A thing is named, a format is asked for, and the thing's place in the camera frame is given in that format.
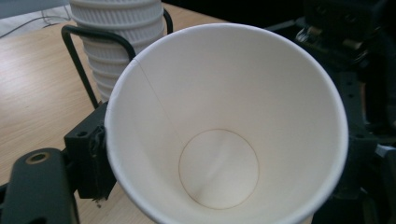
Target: black cable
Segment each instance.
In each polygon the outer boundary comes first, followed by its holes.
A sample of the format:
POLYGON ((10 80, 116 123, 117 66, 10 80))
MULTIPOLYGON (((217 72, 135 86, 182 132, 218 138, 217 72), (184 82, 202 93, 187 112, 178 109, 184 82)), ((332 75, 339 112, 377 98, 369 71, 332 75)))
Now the black cable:
POLYGON ((5 36, 7 36, 7 35, 9 35, 9 34, 11 34, 11 33, 13 33, 13 32, 15 32, 15 31, 17 31, 18 29, 22 28, 22 26, 25 26, 25 25, 29 24, 29 23, 32 22, 32 21, 37 21, 37 20, 42 20, 42 19, 64 19, 65 21, 69 21, 69 19, 67 19, 67 18, 58 17, 58 16, 44 16, 44 17, 38 17, 38 18, 34 18, 34 19, 32 19, 32 20, 29 20, 29 21, 27 21, 26 23, 24 23, 24 24, 22 24, 22 25, 17 26, 16 28, 14 28, 14 29, 8 31, 7 33, 5 33, 5 34, 3 34, 3 35, 0 35, 0 38, 3 38, 3 37, 5 37, 5 36))

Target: cup bottom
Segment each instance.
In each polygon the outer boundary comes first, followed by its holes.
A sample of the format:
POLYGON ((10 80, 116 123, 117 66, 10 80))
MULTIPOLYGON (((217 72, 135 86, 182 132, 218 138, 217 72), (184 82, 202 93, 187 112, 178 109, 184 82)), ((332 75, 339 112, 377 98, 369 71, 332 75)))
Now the cup bottom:
POLYGON ((179 162, 180 180, 197 203, 227 209, 256 188, 259 164, 250 144, 236 133, 210 130, 193 137, 179 162))

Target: light wood surface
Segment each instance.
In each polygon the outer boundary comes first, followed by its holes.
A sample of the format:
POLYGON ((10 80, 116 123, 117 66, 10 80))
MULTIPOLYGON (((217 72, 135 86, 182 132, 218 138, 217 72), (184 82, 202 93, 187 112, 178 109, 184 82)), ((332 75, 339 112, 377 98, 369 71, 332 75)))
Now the light wood surface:
MULTIPOLYGON (((179 7, 164 7, 175 31, 223 22, 179 7)), ((93 111, 61 37, 65 24, 0 40, 0 185, 8 182, 20 156, 42 147, 63 149, 64 136, 93 111)), ((74 36, 74 43, 90 71, 79 37, 74 36)), ((81 223, 152 223, 118 184, 100 208, 77 194, 76 199, 81 223)))

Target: paper cup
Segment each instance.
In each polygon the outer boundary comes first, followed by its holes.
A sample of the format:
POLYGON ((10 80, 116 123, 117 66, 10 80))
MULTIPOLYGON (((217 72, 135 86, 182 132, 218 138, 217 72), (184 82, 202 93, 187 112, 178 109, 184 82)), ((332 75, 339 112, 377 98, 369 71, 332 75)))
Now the paper cup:
POLYGON ((347 155, 325 70, 242 24, 191 27, 144 49, 113 89, 105 125, 116 178, 158 223, 300 223, 347 155))

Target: cup stack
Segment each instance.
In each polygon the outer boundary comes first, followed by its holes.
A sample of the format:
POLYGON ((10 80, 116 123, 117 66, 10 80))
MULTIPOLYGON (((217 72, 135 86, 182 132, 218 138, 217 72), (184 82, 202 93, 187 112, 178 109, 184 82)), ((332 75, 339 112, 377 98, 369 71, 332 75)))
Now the cup stack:
MULTIPOLYGON (((70 8, 79 27, 120 35, 136 54, 163 37, 161 0, 70 0, 70 8)), ((128 54, 116 43, 81 39, 101 100, 106 102, 129 63, 128 54)))

